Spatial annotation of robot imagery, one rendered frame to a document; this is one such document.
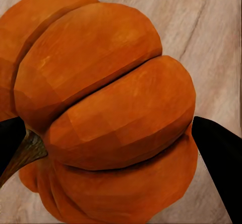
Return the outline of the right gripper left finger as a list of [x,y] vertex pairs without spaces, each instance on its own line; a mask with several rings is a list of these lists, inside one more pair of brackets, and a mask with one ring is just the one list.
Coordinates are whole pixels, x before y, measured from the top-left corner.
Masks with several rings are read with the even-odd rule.
[[0,122],[0,176],[25,136],[25,123],[20,117]]

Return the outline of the pumpkin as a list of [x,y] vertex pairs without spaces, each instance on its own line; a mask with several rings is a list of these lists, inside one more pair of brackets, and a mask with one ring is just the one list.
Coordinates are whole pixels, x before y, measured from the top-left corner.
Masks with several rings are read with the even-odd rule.
[[0,18],[0,122],[26,136],[2,176],[67,224],[145,224],[182,199],[198,147],[189,72],[150,19],[99,0],[21,0]]

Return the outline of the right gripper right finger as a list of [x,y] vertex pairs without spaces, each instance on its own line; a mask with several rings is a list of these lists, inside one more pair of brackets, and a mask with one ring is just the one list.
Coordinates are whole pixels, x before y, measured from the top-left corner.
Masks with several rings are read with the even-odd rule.
[[194,117],[192,136],[233,224],[242,224],[242,139],[220,124]]

